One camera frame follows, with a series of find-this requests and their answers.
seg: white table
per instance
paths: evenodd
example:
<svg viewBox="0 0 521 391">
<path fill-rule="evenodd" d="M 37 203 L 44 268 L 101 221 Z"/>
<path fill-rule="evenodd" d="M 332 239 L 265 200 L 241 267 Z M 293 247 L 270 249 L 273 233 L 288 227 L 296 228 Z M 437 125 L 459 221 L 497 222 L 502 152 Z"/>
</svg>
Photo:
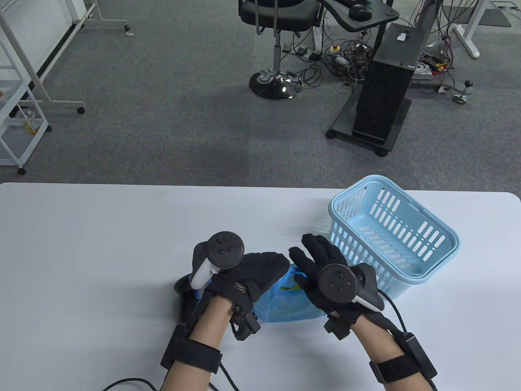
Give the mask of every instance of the white table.
<svg viewBox="0 0 521 391">
<path fill-rule="evenodd" d="M 98 391 L 128 376 L 159 387 L 172 284 L 190 271 L 194 245 L 228 229 L 247 251 L 287 254 L 301 234 L 329 229 L 338 191 L 1 185 L 0 389 Z M 520 389 L 519 199 L 411 195 L 462 242 L 450 264 L 397 300 L 438 369 L 438 388 Z M 242 391 L 382 391 L 357 339 L 339 342 L 323 324 L 267 324 L 242 343 L 228 331 L 223 363 Z M 221 373 L 212 381 L 231 390 Z M 145 389 L 118 390 L 136 387 Z"/>
</svg>

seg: forearm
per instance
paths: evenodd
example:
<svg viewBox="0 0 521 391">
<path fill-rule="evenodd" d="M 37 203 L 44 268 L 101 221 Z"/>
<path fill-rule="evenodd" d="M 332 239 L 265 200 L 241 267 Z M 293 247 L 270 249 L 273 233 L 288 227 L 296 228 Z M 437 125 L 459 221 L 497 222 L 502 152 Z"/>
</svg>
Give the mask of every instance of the forearm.
<svg viewBox="0 0 521 391">
<path fill-rule="evenodd" d="M 351 330 L 356 334 L 369 358 L 375 364 L 404 355 L 403 350 L 387 331 L 370 322 L 364 316 L 358 318 Z M 387 391 L 432 391 L 421 373 L 388 383 L 385 388 Z"/>
<path fill-rule="evenodd" d="M 232 316 L 232 303 L 215 297 L 203 313 L 190 339 L 219 349 Z M 162 391 L 207 391 L 210 372 L 175 361 L 168 372 Z"/>
</svg>

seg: black wrist strap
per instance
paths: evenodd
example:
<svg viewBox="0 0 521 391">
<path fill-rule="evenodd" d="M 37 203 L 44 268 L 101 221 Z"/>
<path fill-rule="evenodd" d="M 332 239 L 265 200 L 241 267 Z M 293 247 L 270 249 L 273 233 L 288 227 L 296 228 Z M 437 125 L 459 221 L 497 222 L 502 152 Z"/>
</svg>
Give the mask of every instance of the black wrist strap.
<svg viewBox="0 0 521 391">
<path fill-rule="evenodd" d="M 178 339 L 173 347 L 173 358 L 186 365 L 217 373 L 222 354 L 219 350 L 191 339 Z"/>
<path fill-rule="evenodd" d="M 369 363 L 376 380 L 381 384 L 396 382 L 420 372 L 418 363 L 410 356 L 403 355 L 389 361 L 375 364 Z"/>
</svg>

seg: blue plastic bag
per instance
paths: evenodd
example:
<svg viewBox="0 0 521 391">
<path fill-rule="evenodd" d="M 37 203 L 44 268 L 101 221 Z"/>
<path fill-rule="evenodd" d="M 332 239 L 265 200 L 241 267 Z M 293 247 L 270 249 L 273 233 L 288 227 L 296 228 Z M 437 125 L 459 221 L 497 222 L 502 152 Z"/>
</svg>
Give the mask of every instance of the blue plastic bag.
<svg viewBox="0 0 521 391">
<path fill-rule="evenodd" d="M 326 315 L 309 301 L 293 279 L 295 274 L 304 275 L 292 264 L 284 277 L 254 304 L 253 312 L 260 323 L 292 322 Z"/>
</svg>

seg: black desk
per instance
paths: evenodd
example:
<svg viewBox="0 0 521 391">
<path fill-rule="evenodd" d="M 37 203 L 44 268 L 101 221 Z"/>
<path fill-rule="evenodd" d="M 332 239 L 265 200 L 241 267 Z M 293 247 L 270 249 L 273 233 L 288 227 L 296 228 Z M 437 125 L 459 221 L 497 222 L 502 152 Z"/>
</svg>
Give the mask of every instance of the black desk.
<svg viewBox="0 0 521 391">
<path fill-rule="evenodd" d="M 328 10 L 338 24 L 349 32 L 357 32 L 386 24 L 397 20 L 400 16 L 398 11 L 394 10 L 384 2 L 379 0 L 371 0 L 373 7 L 373 17 L 365 22 L 357 22 L 349 17 L 349 7 L 335 0 L 317 0 L 326 10 Z"/>
</svg>

